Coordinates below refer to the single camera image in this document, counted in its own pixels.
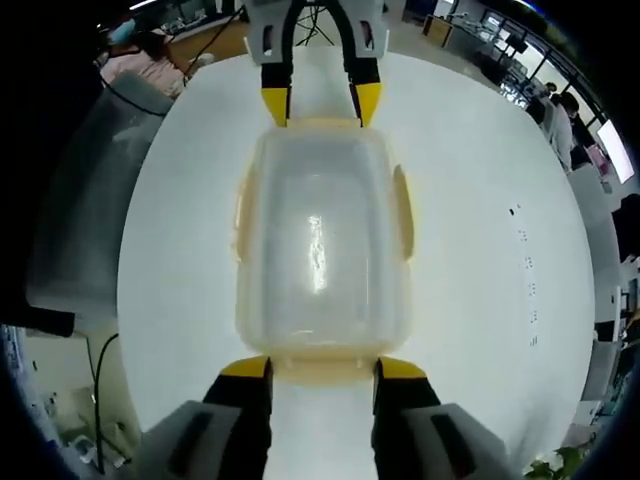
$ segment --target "white tabletop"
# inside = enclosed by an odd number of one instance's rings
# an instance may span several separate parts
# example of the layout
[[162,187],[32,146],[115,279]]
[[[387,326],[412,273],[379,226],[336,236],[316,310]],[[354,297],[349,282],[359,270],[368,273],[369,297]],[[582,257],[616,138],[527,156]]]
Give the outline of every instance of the white tabletop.
[[[381,62],[381,77],[372,128],[407,173],[416,231],[412,335],[393,355],[423,368],[443,402],[467,409],[524,466],[560,446],[587,375],[593,277],[578,206],[536,125],[494,91],[396,54]],[[353,116],[339,50],[297,49],[293,85],[292,117]],[[271,126],[260,71],[242,56],[198,72],[149,150],[118,273],[124,365],[143,431],[254,354],[234,325],[233,224],[252,148]],[[274,389],[274,452],[285,449],[276,433],[317,431],[335,413],[329,399],[346,395],[345,418],[357,411],[360,424],[338,421],[334,450],[351,452],[358,437],[360,458],[371,460],[370,385],[335,396]],[[304,427],[293,426],[295,415]],[[313,438],[290,437],[305,435]],[[293,468],[274,457],[280,474]]]

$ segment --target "transparent plastic box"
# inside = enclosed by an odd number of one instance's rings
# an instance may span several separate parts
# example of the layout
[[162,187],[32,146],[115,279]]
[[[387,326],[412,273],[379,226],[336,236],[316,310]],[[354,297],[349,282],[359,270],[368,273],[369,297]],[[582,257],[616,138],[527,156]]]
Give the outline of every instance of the transparent plastic box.
[[375,130],[281,128],[260,139],[238,215],[245,343],[270,356],[344,359],[406,339],[408,194],[402,176],[398,195],[394,173]]

